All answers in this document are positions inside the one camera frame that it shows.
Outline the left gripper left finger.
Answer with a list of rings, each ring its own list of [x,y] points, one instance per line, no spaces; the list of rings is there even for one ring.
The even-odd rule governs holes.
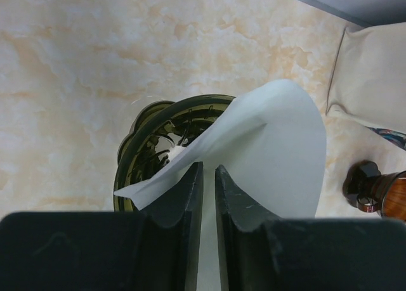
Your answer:
[[[140,290],[196,290],[203,203],[203,163],[190,166],[145,207],[139,249]]]

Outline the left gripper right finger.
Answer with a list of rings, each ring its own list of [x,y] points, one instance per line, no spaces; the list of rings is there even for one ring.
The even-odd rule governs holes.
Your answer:
[[[215,171],[216,227],[222,290],[281,290],[279,217],[249,196],[225,166]]]

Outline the white paper coffee filter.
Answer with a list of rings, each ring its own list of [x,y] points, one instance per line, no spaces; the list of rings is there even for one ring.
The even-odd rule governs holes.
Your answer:
[[[198,290],[219,290],[214,172],[225,166],[238,186],[280,217],[313,218],[324,178],[326,133],[309,94],[290,80],[269,82],[234,97],[227,109],[148,180],[114,192],[114,209],[143,210],[204,165]]]

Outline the olive green coffee dripper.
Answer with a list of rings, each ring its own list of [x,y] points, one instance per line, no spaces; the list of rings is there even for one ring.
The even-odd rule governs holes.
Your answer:
[[[225,94],[206,94],[146,106],[118,149],[113,190],[154,176],[169,163],[168,153],[172,148],[186,147],[193,142],[233,99]]]

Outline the brown coffee dripper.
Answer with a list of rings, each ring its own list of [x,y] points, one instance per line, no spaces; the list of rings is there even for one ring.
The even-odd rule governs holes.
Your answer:
[[[375,162],[363,160],[350,167],[343,195],[362,212],[405,221],[405,171],[383,174]]]

